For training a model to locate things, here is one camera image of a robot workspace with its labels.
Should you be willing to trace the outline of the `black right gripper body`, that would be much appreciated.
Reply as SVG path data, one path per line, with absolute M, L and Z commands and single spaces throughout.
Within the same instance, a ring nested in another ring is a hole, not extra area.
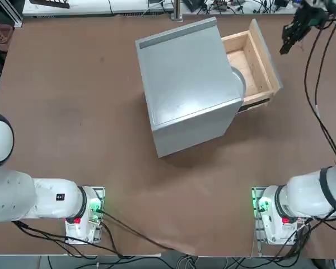
M 321 7 L 301 1 L 295 19 L 298 27 L 323 27 L 329 21 L 329 14 Z

